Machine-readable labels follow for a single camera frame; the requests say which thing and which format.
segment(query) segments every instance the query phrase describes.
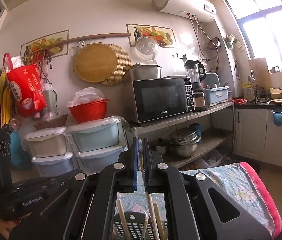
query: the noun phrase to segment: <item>microwave oven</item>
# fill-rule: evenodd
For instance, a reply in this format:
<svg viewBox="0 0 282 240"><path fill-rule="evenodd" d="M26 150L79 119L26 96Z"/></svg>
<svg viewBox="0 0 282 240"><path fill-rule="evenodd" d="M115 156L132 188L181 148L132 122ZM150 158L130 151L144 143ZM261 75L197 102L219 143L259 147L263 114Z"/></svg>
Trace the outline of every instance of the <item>microwave oven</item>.
<svg viewBox="0 0 282 240"><path fill-rule="evenodd" d="M194 110L190 78L123 82L123 117L143 123Z"/></svg>

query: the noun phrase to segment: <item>blender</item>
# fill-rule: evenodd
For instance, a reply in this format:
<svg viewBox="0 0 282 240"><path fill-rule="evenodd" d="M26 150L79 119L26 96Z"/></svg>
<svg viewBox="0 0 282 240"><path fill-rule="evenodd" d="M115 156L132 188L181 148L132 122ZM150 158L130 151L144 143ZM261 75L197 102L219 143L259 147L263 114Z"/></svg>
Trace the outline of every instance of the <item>blender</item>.
<svg viewBox="0 0 282 240"><path fill-rule="evenodd" d="M203 76L200 75L200 69L203 71ZM205 99L204 88L201 84L202 80L206 77L204 65L199 60L187 60L187 62L185 62L185 71L186 76L191 80L194 111L199 112L207 110L208 104Z"/></svg>

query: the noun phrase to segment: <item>black countertop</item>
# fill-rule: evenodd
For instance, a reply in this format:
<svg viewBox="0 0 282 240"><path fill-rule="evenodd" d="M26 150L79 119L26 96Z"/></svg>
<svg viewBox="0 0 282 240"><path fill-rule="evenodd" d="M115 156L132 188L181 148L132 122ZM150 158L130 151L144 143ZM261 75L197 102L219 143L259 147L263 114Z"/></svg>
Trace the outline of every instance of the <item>black countertop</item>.
<svg viewBox="0 0 282 240"><path fill-rule="evenodd" d="M274 104L272 102L270 102L269 104L249 103L245 105L234 105L234 107L247 109L278 109L282 108L282 104Z"/></svg>

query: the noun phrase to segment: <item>wooden cutting board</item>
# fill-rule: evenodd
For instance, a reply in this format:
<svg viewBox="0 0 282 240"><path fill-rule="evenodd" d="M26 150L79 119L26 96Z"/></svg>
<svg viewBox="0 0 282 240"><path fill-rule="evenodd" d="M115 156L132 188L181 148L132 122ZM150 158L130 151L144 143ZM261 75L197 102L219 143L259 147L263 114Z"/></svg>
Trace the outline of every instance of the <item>wooden cutting board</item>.
<svg viewBox="0 0 282 240"><path fill-rule="evenodd" d="M255 85L263 87L266 93L269 93L269 87L272 87L268 64L264 57L249 59L250 69L256 74Z"/></svg>
<svg viewBox="0 0 282 240"><path fill-rule="evenodd" d="M107 45L117 55L118 65L117 65L116 70L111 75L111 77L102 81L101 84L106 85L106 86L113 86L113 85L117 85L121 82L122 77L124 75L123 68L125 66L131 66L131 60L130 60L129 54L124 49L122 49L121 47L119 47L115 44L107 44Z"/></svg>
<svg viewBox="0 0 282 240"><path fill-rule="evenodd" d="M74 59L74 71L86 82L97 83L108 79L116 70L118 60L107 45L92 44L81 49Z"/></svg>

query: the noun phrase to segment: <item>white cabinet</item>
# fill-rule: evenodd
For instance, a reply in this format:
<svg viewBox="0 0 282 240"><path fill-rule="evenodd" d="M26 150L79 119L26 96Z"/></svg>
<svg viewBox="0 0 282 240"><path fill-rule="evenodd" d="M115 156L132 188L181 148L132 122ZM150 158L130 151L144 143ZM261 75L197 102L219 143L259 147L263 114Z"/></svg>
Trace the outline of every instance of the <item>white cabinet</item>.
<svg viewBox="0 0 282 240"><path fill-rule="evenodd" d="M282 125L273 123L271 110L267 111L267 126L262 162L282 166Z"/></svg>
<svg viewBox="0 0 282 240"><path fill-rule="evenodd" d="M265 133L266 109L235 110L235 154L260 161Z"/></svg>

